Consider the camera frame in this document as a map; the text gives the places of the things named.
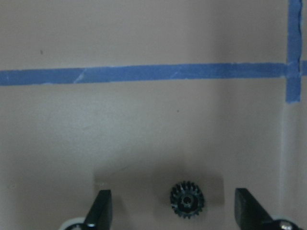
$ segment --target black gear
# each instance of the black gear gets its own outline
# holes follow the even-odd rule
[[[171,205],[176,214],[189,219],[199,215],[205,206],[205,199],[200,188],[193,182],[181,182],[176,184],[171,191]]]

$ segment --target metal screw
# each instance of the metal screw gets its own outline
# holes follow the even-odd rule
[[[281,221],[279,226],[282,230],[292,230],[293,229],[293,225],[288,221]]]

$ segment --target small plastic gear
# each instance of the small plastic gear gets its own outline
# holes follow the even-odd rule
[[[190,181],[176,184],[172,188],[170,200],[174,212],[183,218],[199,215],[205,206],[200,188]]]

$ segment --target gray surface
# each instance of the gray surface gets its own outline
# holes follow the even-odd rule
[[[0,69],[285,62],[287,0],[0,2]]]
[[[114,230],[236,229],[237,186],[276,214],[284,87],[283,79],[2,87],[1,225],[57,229],[105,188]],[[181,180],[197,182],[208,202],[192,221],[169,206]]]

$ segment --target gear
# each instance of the gear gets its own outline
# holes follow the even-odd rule
[[[176,184],[171,191],[171,205],[176,214],[189,219],[199,215],[205,205],[205,199],[200,188],[193,182]]]

